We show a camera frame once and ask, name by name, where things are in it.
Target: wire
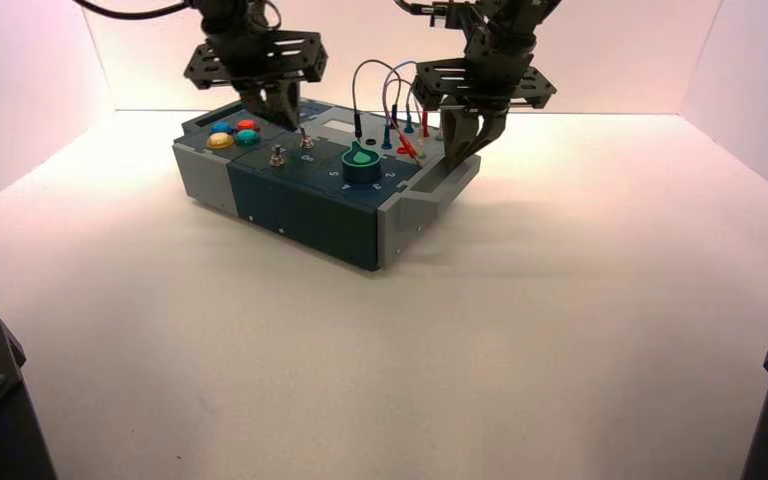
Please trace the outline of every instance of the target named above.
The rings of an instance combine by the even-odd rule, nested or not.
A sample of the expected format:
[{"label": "wire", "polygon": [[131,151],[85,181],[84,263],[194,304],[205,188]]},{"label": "wire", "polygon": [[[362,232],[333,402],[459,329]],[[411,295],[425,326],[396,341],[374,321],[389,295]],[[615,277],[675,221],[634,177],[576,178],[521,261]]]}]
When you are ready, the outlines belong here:
[{"label": "wire", "polygon": [[[401,80],[402,77],[399,76],[399,69],[404,68],[404,67],[406,67],[408,65],[416,65],[416,61],[414,61],[414,60],[407,60],[405,62],[402,62],[402,63],[396,65],[392,70],[390,70],[390,73],[387,74],[387,78],[384,79],[384,91],[381,94],[381,101],[384,104],[384,111],[385,112],[387,111],[387,85],[389,85],[389,83],[390,83],[390,77],[392,77],[393,74],[395,73],[396,76],[399,77],[399,80]],[[399,83],[399,92],[396,95],[396,103],[397,104],[399,103],[399,98],[401,97],[401,92],[402,92],[402,84],[400,82]]]},{"label": "wire", "polygon": [[86,0],[73,1],[91,12],[95,12],[104,17],[114,18],[116,20],[150,20],[152,18],[158,18],[175,12],[180,12],[181,10],[190,7],[188,3],[181,2],[175,5],[169,5],[168,7],[163,7],[148,12],[115,12],[113,10],[108,10],[106,8],[99,7],[98,5],[94,5]]},{"label": "wire", "polygon": [[281,25],[284,23],[284,19],[281,17],[281,10],[278,10],[278,7],[276,7],[275,4],[272,3],[272,0],[264,0],[263,4],[268,5],[269,8],[271,8],[272,11],[275,12],[275,15],[278,17],[278,23],[270,27],[269,25],[264,25],[254,20],[252,20],[252,22],[254,22],[255,25],[259,27],[263,27],[267,30],[279,30],[281,28]]},{"label": "wire", "polygon": [[[370,58],[369,60],[364,60],[363,62],[361,62],[361,64],[358,65],[358,68],[355,69],[355,75],[352,78],[352,105],[354,106],[354,110],[355,110],[356,113],[358,111],[357,110],[357,76],[358,76],[358,73],[360,73],[360,69],[363,68],[365,65],[368,65],[370,63],[377,63],[378,65],[381,65],[384,68],[387,68],[388,70],[390,70],[390,75],[395,73],[396,76],[399,77],[399,80],[402,79],[402,76],[399,75],[399,72],[397,72],[390,65],[382,62],[381,60],[378,60],[377,58]],[[402,95],[402,84],[401,83],[399,84],[399,93],[398,93],[398,95],[399,96]]]},{"label": "wire", "polygon": [[[387,86],[384,87],[385,89],[389,88],[390,85],[396,83],[396,82],[402,82],[407,84],[408,86],[408,96],[405,98],[405,111],[410,111],[410,95],[413,95],[413,106],[416,108],[417,113],[422,113],[422,107],[419,105],[419,100],[416,98],[416,94],[413,93],[413,84],[408,82],[407,80],[399,80],[398,78],[394,78],[387,82]],[[387,106],[387,91],[384,91],[384,106]]]}]

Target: black cable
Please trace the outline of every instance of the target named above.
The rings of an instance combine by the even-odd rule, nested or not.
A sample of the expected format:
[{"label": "black cable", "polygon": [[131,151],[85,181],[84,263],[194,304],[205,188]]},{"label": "black cable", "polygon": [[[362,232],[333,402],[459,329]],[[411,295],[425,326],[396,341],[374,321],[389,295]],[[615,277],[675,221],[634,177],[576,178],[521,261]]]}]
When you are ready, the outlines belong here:
[{"label": "black cable", "polygon": [[261,23],[254,22],[254,20],[252,21],[254,22],[255,25],[259,27],[263,27],[267,30],[279,30],[281,28],[281,24],[284,22],[284,19],[281,17],[281,10],[278,10],[278,7],[276,7],[275,4],[272,3],[272,0],[264,0],[263,4],[269,5],[272,11],[275,12],[275,15],[278,16],[278,23],[270,27],[269,25],[263,25]]},{"label": "black cable", "polygon": [[190,5],[186,2],[177,3],[175,5],[169,5],[168,7],[159,8],[157,10],[151,10],[148,12],[114,12],[106,8],[94,5],[86,0],[73,0],[78,5],[86,8],[87,10],[97,13],[99,15],[114,18],[116,20],[151,20],[152,18],[158,18],[165,15],[169,15],[181,10],[187,9]]}]

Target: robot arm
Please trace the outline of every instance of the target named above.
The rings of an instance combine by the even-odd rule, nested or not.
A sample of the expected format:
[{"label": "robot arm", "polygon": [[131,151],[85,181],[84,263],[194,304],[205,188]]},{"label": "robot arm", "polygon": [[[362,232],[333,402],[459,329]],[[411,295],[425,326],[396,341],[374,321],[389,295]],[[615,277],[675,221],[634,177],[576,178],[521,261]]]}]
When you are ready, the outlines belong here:
[{"label": "robot arm", "polygon": [[413,83],[423,108],[441,110],[450,170],[499,138],[511,107],[543,108],[557,92],[531,61],[534,29],[561,0],[395,2],[412,15],[431,16],[432,26],[442,18],[466,36],[463,58],[420,63]]},{"label": "robot arm", "polygon": [[[231,85],[246,109],[288,130],[299,126],[299,83],[321,81],[328,63],[318,33],[280,30],[281,14],[271,0],[184,0],[138,13],[74,1],[118,20],[147,20],[197,9],[207,40],[195,49],[184,76],[199,89]],[[266,7],[278,15],[276,25],[268,25]]]}]

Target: small display screen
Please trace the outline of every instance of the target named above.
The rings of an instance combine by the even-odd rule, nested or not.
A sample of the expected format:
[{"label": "small display screen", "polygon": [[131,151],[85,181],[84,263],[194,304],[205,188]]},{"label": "small display screen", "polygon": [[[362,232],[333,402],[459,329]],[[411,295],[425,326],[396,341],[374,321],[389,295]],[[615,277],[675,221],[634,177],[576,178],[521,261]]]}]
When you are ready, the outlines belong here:
[{"label": "small display screen", "polygon": [[355,126],[349,122],[341,122],[340,120],[329,120],[322,124],[323,127],[332,128],[346,133],[355,133]]}]

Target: teal button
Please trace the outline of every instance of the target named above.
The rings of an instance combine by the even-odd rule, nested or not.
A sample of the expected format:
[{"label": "teal button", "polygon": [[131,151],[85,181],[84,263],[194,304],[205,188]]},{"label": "teal button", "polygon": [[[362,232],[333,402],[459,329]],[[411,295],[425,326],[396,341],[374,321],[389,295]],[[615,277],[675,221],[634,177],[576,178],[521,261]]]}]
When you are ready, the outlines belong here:
[{"label": "teal button", "polygon": [[243,130],[237,134],[237,143],[240,145],[256,145],[260,143],[260,134],[254,130]]}]

